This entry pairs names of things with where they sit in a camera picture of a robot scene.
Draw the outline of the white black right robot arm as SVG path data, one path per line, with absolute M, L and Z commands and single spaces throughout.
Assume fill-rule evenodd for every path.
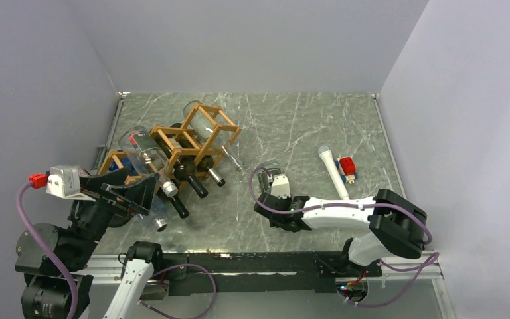
M 418 259 L 432 240 L 426 228 L 426 212 L 389 189 L 356 200 L 310 196 L 280 199 L 263 193 L 254 211 L 267 218 L 271 226 L 293 233 L 322 228 L 363 231 L 362 236 L 349 239 L 343 247 L 340 267 L 349 276 L 358 275 L 389 255 Z

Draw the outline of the blue square glass bottle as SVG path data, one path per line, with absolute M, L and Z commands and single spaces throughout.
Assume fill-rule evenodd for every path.
M 120 158 L 118 156 L 112 156 L 113 162 L 109 165 L 108 171 L 114 171 L 120 166 L 130 167 L 130 177 L 138 177 L 139 174 L 132 167 L 131 162 L 127 158 Z M 168 208 L 161 198 L 155 193 L 151 202 L 151 209 L 147 215 L 137 214 L 134 219 L 142 222 L 146 227 L 152 226 L 157 232 L 162 232 L 168 227 L 166 220 Z M 109 227 L 118 228 L 129 222 L 128 218 L 120 216 L 113 216 L 109 223 Z

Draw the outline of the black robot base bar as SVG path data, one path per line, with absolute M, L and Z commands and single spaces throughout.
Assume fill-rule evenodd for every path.
M 382 274 L 378 262 L 362 268 L 344 261 L 339 251 L 165 253 L 151 283 L 167 284 L 169 296 L 213 291 L 334 293 L 338 285 Z

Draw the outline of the small clear bottle silver cap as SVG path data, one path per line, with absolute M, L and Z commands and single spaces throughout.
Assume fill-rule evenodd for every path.
M 131 127 L 120 136 L 118 143 L 138 174 L 158 173 L 159 185 L 164 194 L 174 197 L 178 193 L 177 186 L 165 173 L 167 156 L 149 130 L 143 126 Z

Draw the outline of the dark green wine bottle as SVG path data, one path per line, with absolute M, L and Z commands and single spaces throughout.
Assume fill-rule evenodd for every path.
M 179 150 L 183 147 L 175 138 L 168 137 L 168 139 L 171 141 L 173 146 L 175 146 L 174 149 L 170 149 L 165 140 L 163 140 L 161 137 L 155 138 L 155 141 L 163 150 L 167 158 L 170 159 L 172 156 L 172 150 Z M 181 155 L 175 160 L 175 163 L 171 165 L 171 167 L 173 168 L 174 177 L 179 181 L 185 181 L 190 184 L 190 186 L 201 199 L 205 198 L 209 194 L 196 176 L 197 167 L 193 157 L 186 154 L 182 155 L 181 152 Z

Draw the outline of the green wine bottle gold neck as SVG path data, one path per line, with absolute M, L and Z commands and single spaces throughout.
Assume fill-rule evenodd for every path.
M 185 137 L 180 136 L 177 141 L 183 148 L 193 148 L 192 143 Z M 210 155 L 204 155 L 197 165 L 197 171 L 207 173 L 209 177 L 219 186 L 223 187 L 226 183 L 225 179 L 214 168 L 214 158 Z

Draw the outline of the clear glass bottle top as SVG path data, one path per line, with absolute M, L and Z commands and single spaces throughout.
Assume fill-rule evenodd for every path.
M 242 173 L 245 170 L 243 162 L 231 147 L 241 129 L 221 107 L 209 106 L 194 100 L 185 105 L 183 116 L 186 127 L 197 133 L 203 148 L 217 151 L 219 159 L 228 160 L 236 171 Z

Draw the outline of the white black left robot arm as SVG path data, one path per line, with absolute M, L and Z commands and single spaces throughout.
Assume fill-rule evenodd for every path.
M 89 175 L 73 165 L 60 165 L 30 175 L 17 193 L 16 204 L 25 232 L 16 244 L 15 270 L 26 287 L 21 297 L 25 318 L 79 318 L 90 304 L 93 277 L 79 275 L 109 227 L 120 227 L 151 209 L 158 173 L 126 183 L 131 169 L 123 167 L 102 175 Z M 22 205 L 27 189 L 72 201 L 62 228 L 50 223 L 32 224 Z

